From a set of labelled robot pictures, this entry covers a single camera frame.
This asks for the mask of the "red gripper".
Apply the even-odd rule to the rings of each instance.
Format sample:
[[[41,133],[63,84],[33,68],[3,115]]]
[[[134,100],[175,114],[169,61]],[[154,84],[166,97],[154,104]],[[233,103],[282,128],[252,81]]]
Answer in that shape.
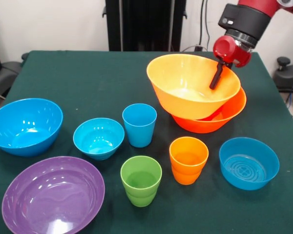
[[[214,55],[231,69],[233,64],[236,67],[247,65],[251,59],[251,48],[233,37],[221,36],[213,46]],[[216,73],[209,85],[210,89],[215,89],[223,71],[223,62],[218,62]]]

